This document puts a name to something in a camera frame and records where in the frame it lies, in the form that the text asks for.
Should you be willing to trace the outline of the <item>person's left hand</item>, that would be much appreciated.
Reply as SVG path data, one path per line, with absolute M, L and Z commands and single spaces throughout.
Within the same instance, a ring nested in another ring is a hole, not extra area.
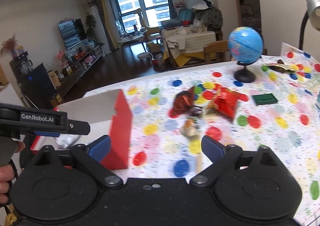
M 21 141 L 15 141 L 18 145 L 18 148 L 16 150 L 16 153 L 20 153 L 24 150 L 25 144 Z M 19 160 L 19 168 L 18 171 L 21 173 L 23 171 L 23 168 L 21 167 L 20 160 Z M 15 171 L 14 168 L 7 164 L 5 166 L 1 166 L 1 205 L 9 203 L 9 197 L 6 195 L 10 189 L 9 182 L 12 181 L 15 177 Z

